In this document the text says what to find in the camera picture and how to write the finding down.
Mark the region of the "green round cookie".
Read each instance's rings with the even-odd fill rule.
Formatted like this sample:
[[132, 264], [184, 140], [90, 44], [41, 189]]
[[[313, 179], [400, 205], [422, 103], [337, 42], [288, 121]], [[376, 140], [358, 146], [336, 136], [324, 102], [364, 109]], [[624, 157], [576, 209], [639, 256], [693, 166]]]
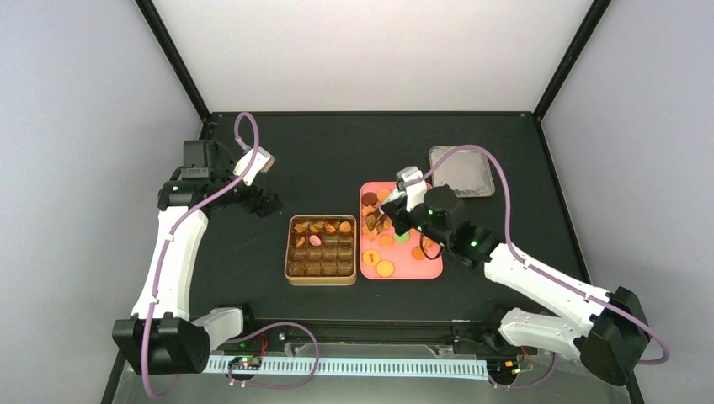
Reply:
[[394, 240], [395, 240], [395, 242], [398, 242], [398, 243], [405, 243], [409, 240], [409, 238], [410, 238], [409, 232], [404, 232], [401, 235], [398, 235], [398, 234], [394, 235]]

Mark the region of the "pink round cookie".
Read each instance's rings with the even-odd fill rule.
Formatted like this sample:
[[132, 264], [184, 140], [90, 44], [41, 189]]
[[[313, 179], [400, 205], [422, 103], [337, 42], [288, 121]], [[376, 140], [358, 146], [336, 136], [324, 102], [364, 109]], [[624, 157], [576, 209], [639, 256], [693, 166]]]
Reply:
[[320, 247], [322, 245], [322, 239], [319, 235], [313, 234], [308, 237], [308, 242], [313, 247]]

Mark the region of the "gold cookie tin box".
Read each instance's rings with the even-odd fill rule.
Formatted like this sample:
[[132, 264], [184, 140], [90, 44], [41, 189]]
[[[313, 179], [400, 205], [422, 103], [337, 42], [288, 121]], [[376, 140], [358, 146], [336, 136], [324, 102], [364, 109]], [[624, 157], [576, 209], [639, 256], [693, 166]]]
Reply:
[[[320, 247], [308, 242], [322, 239]], [[358, 249], [352, 215], [295, 215], [290, 219], [284, 274], [293, 286], [350, 286], [356, 280]]]

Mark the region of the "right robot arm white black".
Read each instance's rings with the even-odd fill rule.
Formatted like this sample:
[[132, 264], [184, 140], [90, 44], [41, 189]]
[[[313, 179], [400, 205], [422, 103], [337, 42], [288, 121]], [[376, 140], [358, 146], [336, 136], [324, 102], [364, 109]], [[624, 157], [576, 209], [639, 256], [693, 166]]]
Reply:
[[482, 346], [493, 353], [509, 345], [545, 349], [578, 360], [615, 386], [627, 384], [651, 341], [638, 296], [574, 279], [501, 241], [474, 224], [465, 203], [439, 186], [410, 194], [392, 191], [380, 210], [398, 234], [415, 230], [486, 279], [519, 292], [550, 311], [539, 315], [513, 308], [480, 328]]

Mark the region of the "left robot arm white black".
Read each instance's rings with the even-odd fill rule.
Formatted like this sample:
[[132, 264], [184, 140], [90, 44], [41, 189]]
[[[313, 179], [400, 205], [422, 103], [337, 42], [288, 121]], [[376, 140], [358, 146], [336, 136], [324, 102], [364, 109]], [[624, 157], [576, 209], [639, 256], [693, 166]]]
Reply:
[[115, 322], [112, 338], [139, 375], [202, 372], [210, 352], [240, 335], [250, 310], [218, 306], [194, 320], [189, 292], [210, 215], [241, 205], [266, 217], [281, 209], [277, 194], [255, 184], [275, 162], [262, 147], [242, 156], [219, 141], [186, 141], [184, 160], [157, 194], [157, 242], [144, 288], [129, 318]]

